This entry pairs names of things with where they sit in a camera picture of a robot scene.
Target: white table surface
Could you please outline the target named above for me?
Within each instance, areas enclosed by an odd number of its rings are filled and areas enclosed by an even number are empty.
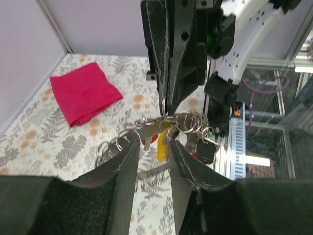
[[[97,147],[110,141],[124,123],[159,117],[157,85],[147,82],[147,58],[99,55],[67,55],[52,75],[66,74],[97,62],[107,79],[124,98],[82,126],[70,128],[53,96],[50,80],[40,88],[0,139],[0,174],[58,176],[73,180],[92,170]],[[202,111],[203,87],[178,109]],[[139,170],[159,164],[156,142],[148,151],[141,146]],[[171,182],[168,172],[139,182],[134,195],[131,235],[174,235]]]

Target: car key fob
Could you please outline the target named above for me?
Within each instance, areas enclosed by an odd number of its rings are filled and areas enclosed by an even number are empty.
[[[216,146],[211,142],[199,140],[197,143],[197,158],[205,164],[212,164]]]

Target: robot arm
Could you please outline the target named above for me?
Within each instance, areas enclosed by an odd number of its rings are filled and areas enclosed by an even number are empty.
[[[272,27],[301,0],[144,0],[141,3],[150,71],[160,112],[173,114],[205,83],[207,57],[223,62],[208,79],[209,120],[221,127],[251,56]]]

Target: red key tag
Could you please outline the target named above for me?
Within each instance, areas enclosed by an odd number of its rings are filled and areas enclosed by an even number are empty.
[[[151,143],[153,143],[154,141],[156,141],[157,138],[158,138],[158,135],[154,135],[154,136],[152,137],[152,139],[151,139]]]

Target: pink cloth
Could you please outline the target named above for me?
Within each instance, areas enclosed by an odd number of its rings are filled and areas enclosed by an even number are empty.
[[[123,98],[97,63],[63,76],[50,77],[54,97],[70,127],[83,125]]]

